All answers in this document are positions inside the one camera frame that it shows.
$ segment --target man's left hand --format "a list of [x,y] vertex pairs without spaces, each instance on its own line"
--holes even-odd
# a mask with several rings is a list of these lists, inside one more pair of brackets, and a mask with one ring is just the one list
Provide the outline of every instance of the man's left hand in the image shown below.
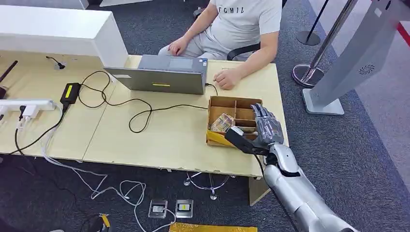
[[214,81],[218,83],[220,88],[230,90],[243,78],[243,75],[238,69],[225,69],[217,73]]

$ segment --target robotic arm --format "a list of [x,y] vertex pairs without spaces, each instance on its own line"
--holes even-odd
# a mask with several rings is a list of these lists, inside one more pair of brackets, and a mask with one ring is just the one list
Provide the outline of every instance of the robotic arm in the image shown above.
[[266,156],[264,179],[303,231],[358,232],[339,218],[317,193],[297,164],[292,150],[283,145],[281,125],[275,116],[260,104],[252,108],[256,115],[258,138],[248,140],[237,127],[231,127],[225,138],[244,153]]

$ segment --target cardboard box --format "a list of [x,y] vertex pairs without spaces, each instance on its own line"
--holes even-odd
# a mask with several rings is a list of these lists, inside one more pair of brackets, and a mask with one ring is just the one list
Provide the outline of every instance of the cardboard box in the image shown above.
[[[260,99],[252,98],[233,98],[212,96],[209,100],[208,107],[208,130],[206,132],[206,143],[208,145],[218,146],[233,146],[225,139],[225,132],[211,131],[211,125],[221,116],[226,113],[234,118],[234,126],[246,127],[256,131],[255,114],[250,105],[260,103]],[[248,139],[254,140],[258,135],[253,133],[245,133]]]

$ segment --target table leg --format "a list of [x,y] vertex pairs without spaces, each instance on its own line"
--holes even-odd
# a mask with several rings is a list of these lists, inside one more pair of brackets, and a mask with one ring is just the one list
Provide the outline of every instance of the table leg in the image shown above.
[[260,199],[270,192],[265,180],[255,180],[249,177],[249,205],[254,206]]

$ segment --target wooden desk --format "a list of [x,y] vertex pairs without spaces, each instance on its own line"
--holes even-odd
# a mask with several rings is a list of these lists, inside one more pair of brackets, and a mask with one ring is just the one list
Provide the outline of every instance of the wooden desk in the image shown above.
[[[130,56],[126,67],[137,67],[140,59],[140,56]],[[212,83],[213,76],[220,70],[234,68],[239,63],[210,60],[207,82]],[[275,64],[270,64],[245,78],[234,90],[225,91],[218,88],[218,92],[221,96],[262,99],[264,106],[281,122],[285,143],[288,144]],[[119,103],[131,98],[141,98],[149,102],[154,109],[176,104],[207,107],[211,95],[215,95],[212,87],[206,88],[205,95],[196,96],[130,91],[118,82],[110,102]],[[128,128],[130,118],[147,109],[147,105],[138,101],[122,106],[107,106],[83,160],[262,177],[259,165],[252,155],[244,154],[234,148],[208,146],[205,143],[207,110],[177,107],[153,112],[144,132],[138,134],[131,132]],[[147,114],[141,115],[132,122],[131,126],[134,130],[143,127],[146,117]],[[264,183],[258,183],[250,178],[250,188],[258,192],[254,194],[255,196],[250,194],[254,199],[250,200],[251,204],[268,192]]]
[[[0,70],[18,60],[19,63],[1,83],[10,88],[12,98],[50,98],[59,102],[64,87],[70,82],[82,80],[102,65],[99,59],[53,55],[61,62],[67,62],[64,70],[55,70],[54,63],[44,54],[0,52]],[[130,56],[126,67],[137,67],[141,56]],[[223,68],[234,68],[240,62],[209,62],[207,82]],[[86,82],[91,87],[102,89],[107,77],[101,73]],[[286,123],[283,114],[278,76],[275,64],[245,78],[230,91],[218,88],[221,96],[259,98],[282,124],[285,144],[288,144]],[[207,107],[209,96],[215,95],[212,87],[206,88],[203,96],[174,93],[130,91],[121,83],[111,83],[106,90],[111,103],[119,103],[131,98],[141,98],[152,107],[160,108],[176,104],[192,104]],[[101,95],[86,88],[81,90],[83,101],[98,105]],[[139,134],[128,128],[130,118],[148,107],[138,101],[122,106],[102,105],[97,109],[86,108],[77,101],[71,105],[67,115],[57,130],[47,151],[54,158],[84,160],[98,163],[125,164],[153,168],[166,168],[216,174],[250,176],[249,202],[255,204],[269,192],[263,180],[257,161],[253,156],[237,149],[208,146],[205,143],[207,110],[191,107],[177,107],[166,111],[153,112],[148,128]],[[0,152],[15,150],[14,131],[19,112],[9,113],[0,127]],[[132,122],[136,130],[146,120],[141,115]],[[36,119],[19,133],[19,144],[25,146],[36,139],[59,119],[58,110],[41,112]],[[40,144],[27,149],[27,155],[40,156]]]
[[[0,84],[9,88],[8,99],[52,99],[59,103],[62,92],[67,83],[82,82],[83,79],[102,65],[98,58],[81,56],[51,55],[60,62],[66,62],[63,70],[55,70],[54,62],[48,60],[45,54],[4,52],[0,51],[0,73],[12,64],[19,62]],[[87,84],[96,88],[103,88],[107,77],[103,73],[96,74],[87,80]],[[106,94],[110,96],[114,89],[111,84]],[[88,89],[81,91],[84,101],[90,105],[97,105],[101,94]],[[48,154],[54,158],[81,160],[103,115],[105,105],[98,109],[86,108],[77,101],[71,105],[63,123],[56,131],[48,149]],[[8,153],[16,150],[14,143],[15,127],[20,112],[9,112],[3,118],[0,126],[0,152]],[[41,111],[26,128],[19,131],[19,145],[24,147],[34,141],[48,128],[59,120],[59,111]],[[41,144],[36,143],[25,150],[25,154],[41,156]]]

